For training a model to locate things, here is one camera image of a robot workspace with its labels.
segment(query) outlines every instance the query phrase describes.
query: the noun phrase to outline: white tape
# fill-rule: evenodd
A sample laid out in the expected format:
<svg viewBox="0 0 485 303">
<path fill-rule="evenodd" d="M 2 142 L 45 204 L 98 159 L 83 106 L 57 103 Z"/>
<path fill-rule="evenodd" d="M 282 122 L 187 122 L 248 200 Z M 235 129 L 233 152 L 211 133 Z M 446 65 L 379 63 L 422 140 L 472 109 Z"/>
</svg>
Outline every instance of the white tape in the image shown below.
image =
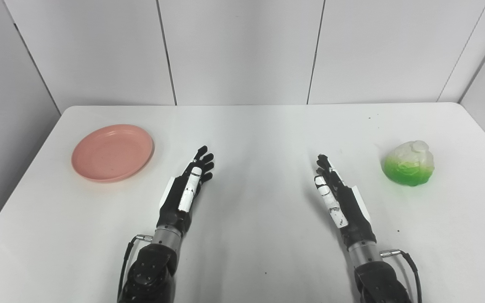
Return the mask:
<svg viewBox="0 0 485 303">
<path fill-rule="evenodd" d="M 360 191 L 358 191 L 357 186 L 353 186 L 353 195 L 354 198 L 357 200 L 358 203 L 358 208 L 360 208 L 360 211 L 362 212 L 362 215 L 364 215 L 364 218 L 366 218 L 366 221 L 372 224 L 372 219 L 370 218 L 370 213 L 368 213 L 368 209 L 366 209 L 366 205 L 364 204 L 364 200 L 362 200 L 362 195 L 360 195 Z"/>
<path fill-rule="evenodd" d="M 200 182 L 201 176 L 202 169 L 199 167 L 194 167 L 190 171 L 187 185 L 184 188 L 183 196 L 181 196 L 181 201 L 179 202 L 180 211 L 184 211 L 186 213 L 190 211 L 190 207 L 192 206 L 192 201 L 194 200 L 194 195 L 196 194 L 196 189 L 198 188 L 198 183 Z"/>
<path fill-rule="evenodd" d="M 164 193 L 162 194 L 162 198 L 160 198 L 160 205 L 158 208 L 162 208 L 162 205 L 166 202 L 166 199 L 168 198 L 168 194 L 170 193 L 171 186 L 173 185 L 173 181 L 175 180 L 175 177 L 171 177 L 170 180 L 168 181 L 168 184 L 166 185 L 166 189 L 164 189 Z"/>
<path fill-rule="evenodd" d="M 319 190 L 321 197 L 323 197 L 323 201 L 327 206 L 329 215 L 333 219 L 336 227 L 342 228 L 347 226 L 349 222 L 345 218 L 342 212 L 342 209 L 340 208 L 340 204 L 338 203 L 338 201 L 335 199 L 334 195 L 330 191 L 329 186 L 327 186 L 325 179 L 323 177 L 317 177 L 315 179 L 315 184 L 319 186 L 317 189 Z"/>
</svg>

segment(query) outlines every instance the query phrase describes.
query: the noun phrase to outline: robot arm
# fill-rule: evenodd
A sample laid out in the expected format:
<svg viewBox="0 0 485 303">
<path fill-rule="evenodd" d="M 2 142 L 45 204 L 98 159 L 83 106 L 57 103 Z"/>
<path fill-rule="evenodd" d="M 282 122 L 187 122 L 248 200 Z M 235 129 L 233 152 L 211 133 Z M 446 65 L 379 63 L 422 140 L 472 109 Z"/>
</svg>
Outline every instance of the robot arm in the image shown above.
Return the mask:
<svg viewBox="0 0 485 303">
<path fill-rule="evenodd" d="M 206 153 L 207 146 L 200 148 L 183 174 L 168 183 L 169 191 L 167 188 L 154 236 L 138 235 L 129 243 L 121 272 L 118 303 L 173 302 L 173 275 L 177 270 L 181 240 L 190 228 L 192 202 L 200 193 L 202 184 L 212 178 L 209 171 L 214 167 L 214 156 Z M 127 282 L 121 287 L 126 261 L 137 239 L 150 244 L 140 249 L 128 272 Z"/>
<path fill-rule="evenodd" d="M 362 303 L 411 303 L 404 286 L 397 280 L 396 272 L 383 257 L 402 253 L 414 267 L 410 256 L 399 250 L 379 252 L 371 228 L 368 211 L 358 188 L 349 188 L 338 171 L 331 166 L 327 156 L 319 155 L 315 185 L 329 214 L 342 234 L 342 240 L 354 266 L 354 275 Z M 413 268 L 419 287 L 416 267 Z"/>
</svg>

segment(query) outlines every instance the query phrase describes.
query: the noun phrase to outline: cable connector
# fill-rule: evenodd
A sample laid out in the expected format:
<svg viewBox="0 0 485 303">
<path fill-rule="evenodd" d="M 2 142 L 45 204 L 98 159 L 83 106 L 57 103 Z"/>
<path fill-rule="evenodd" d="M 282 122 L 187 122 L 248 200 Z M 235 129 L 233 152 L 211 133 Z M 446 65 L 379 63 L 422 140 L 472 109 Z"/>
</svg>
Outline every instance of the cable connector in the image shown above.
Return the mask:
<svg viewBox="0 0 485 303">
<path fill-rule="evenodd" d="M 402 251 L 399 250 L 399 249 L 381 250 L 379 252 L 379 254 L 381 255 L 381 258 L 392 257 L 393 255 L 400 255 L 401 253 L 402 253 Z"/>
<path fill-rule="evenodd" d="M 149 242 L 149 243 L 152 242 L 152 236 L 150 236 L 148 234 L 137 234 L 136 239 L 142 240 L 142 241 L 145 241 L 145 242 Z"/>
</svg>

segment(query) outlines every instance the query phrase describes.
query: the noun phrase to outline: white finger segment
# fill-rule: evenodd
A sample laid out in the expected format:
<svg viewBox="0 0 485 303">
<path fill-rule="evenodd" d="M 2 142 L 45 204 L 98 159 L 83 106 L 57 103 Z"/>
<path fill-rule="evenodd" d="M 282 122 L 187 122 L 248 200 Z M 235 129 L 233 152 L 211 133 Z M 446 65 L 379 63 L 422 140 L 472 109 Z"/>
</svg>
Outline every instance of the white finger segment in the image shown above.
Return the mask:
<svg viewBox="0 0 485 303">
<path fill-rule="evenodd" d="M 187 186 L 185 186 L 183 191 L 183 196 L 179 202 L 179 210 L 188 213 L 190 207 L 192 206 L 192 201 L 194 200 L 194 195 L 198 188 L 198 183 L 200 182 L 200 177 L 202 176 L 202 169 L 199 167 L 194 167 L 190 171 L 190 176 L 188 177 Z"/>
<path fill-rule="evenodd" d="M 323 197 L 323 201 L 327 206 L 329 211 L 330 217 L 333 219 L 334 224 L 337 228 L 345 227 L 349 224 L 347 219 L 345 218 L 342 209 L 340 208 L 340 204 L 334 198 L 332 192 L 330 191 L 329 186 L 325 182 L 323 177 L 316 177 L 315 184 L 318 186 L 319 193 L 321 197 Z"/>
</svg>

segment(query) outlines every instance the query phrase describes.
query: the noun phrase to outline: panel seam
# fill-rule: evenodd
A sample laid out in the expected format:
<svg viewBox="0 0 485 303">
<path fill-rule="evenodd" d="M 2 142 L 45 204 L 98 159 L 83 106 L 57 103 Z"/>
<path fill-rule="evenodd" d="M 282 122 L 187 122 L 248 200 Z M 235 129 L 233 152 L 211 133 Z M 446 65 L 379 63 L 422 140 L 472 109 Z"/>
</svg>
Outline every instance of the panel seam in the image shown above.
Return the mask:
<svg viewBox="0 0 485 303">
<path fill-rule="evenodd" d="M 312 74 L 310 75 L 310 85 L 308 86 L 308 96 L 306 97 L 306 105 L 310 102 L 310 91 L 312 90 L 312 80 L 314 80 L 314 69 L 315 69 L 315 62 L 317 59 L 317 48 L 319 46 L 319 37 L 321 36 L 321 25 L 323 24 L 323 14 L 325 13 L 325 3 L 327 0 L 323 0 L 323 8 L 321 8 L 321 19 L 319 20 L 319 29 L 317 31 L 317 42 L 315 44 L 315 52 L 314 52 L 314 63 L 312 63 Z"/>
<path fill-rule="evenodd" d="M 160 13 L 160 3 L 156 0 L 156 9 L 158 10 L 158 20 L 160 21 L 160 32 L 162 32 L 162 42 L 164 42 L 164 50 L 166 52 L 166 60 L 168 62 L 168 73 L 170 75 L 171 92 L 173 93 L 173 103 L 177 106 L 177 96 L 175 96 L 175 85 L 173 85 L 173 74 L 171 73 L 170 56 L 168 54 L 168 44 L 166 43 L 166 35 L 164 33 L 164 23 L 162 21 L 162 14 Z"/>
<path fill-rule="evenodd" d="M 482 15 L 484 15 L 484 11 L 485 11 L 485 5 L 484 5 L 484 8 L 482 9 L 482 11 L 480 12 L 480 15 L 479 15 L 479 17 L 477 19 L 477 22 L 475 23 L 475 26 L 473 27 L 471 33 L 469 34 L 469 37 L 467 38 L 467 41 L 464 44 L 464 48 L 462 48 L 462 50 L 460 52 L 460 56 L 458 56 L 458 59 L 456 60 L 456 63 L 454 63 L 454 67 L 452 67 L 452 71 L 448 75 L 448 77 L 447 77 L 447 79 L 445 81 L 445 85 L 443 85 L 443 88 L 441 89 L 441 92 L 439 92 L 439 96 L 437 97 L 437 100 L 435 100 L 435 102 L 439 102 L 439 99 L 441 98 L 441 95 L 445 91 L 445 88 L 446 88 L 446 86 L 448 84 L 448 81 L 450 81 L 450 78 L 452 77 L 452 74 L 454 73 L 454 70 L 456 69 L 456 66 L 458 65 L 458 62 L 460 61 L 461 56 L 464 54 L 465 48 L 469 44 L 469 41 L 471 40 L 471 37 L 473 36 L 473 33 L 475 32 L 475 29 L 477 28 L 477 25 L 478 25 L 478 23 L 480 21 L 480 18 L 482 17 Z"/>
</svg>

